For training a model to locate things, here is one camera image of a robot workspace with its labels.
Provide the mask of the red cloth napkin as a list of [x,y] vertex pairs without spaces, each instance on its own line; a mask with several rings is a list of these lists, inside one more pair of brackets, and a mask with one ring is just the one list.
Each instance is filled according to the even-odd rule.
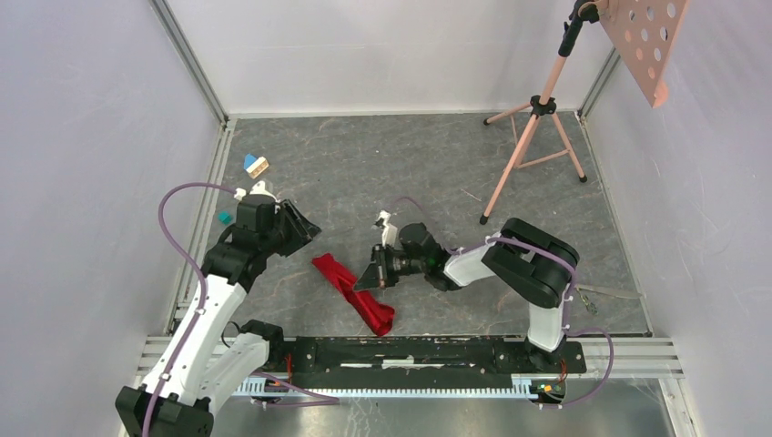
[[369,290],[354,290],[356,277],[330,253],[311,261],[320,274],[357,311],[373,334],[382,337],[391,332],[395,310],[378,302]]

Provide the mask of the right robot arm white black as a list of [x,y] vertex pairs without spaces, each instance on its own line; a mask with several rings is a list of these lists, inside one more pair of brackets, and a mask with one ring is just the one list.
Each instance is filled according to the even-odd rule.
[[497,278],[528,302],[528,364],[537,371],[549,371],[562,360],[565,295],[574,286],[580,260],[573,247],[519,218],[510,218],[476,246],[446,249],[425,224],[397,228],[390,218],[382,212],[376,220],[381,242],[373,246],[370,263],[354,290],[387,289],[417,274],[440,291]]

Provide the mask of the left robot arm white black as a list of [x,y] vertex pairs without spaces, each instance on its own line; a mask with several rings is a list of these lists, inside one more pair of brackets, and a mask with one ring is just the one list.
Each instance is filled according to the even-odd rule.
[[285,345],[261,327],[246,328],[218,359],[211,356],[269,258],[288,257],[319,233],[288,199],[241,199],[234,223],[206,253],[194,301],[161,358],[138,387],[123,387],[116,398],[128,435],[209,436],[218,411],[250,373],[284,363]]

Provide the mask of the iridescent spoon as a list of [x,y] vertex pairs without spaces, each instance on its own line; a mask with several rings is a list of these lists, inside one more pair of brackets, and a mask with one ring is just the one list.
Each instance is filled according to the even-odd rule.
[[588,295],[581,291],[580,289],[576,289],[576,294],[584,304],[586,310],[588,313],[590,313],[593,316],[598,315],[598,309],[595,303],[588,297]]

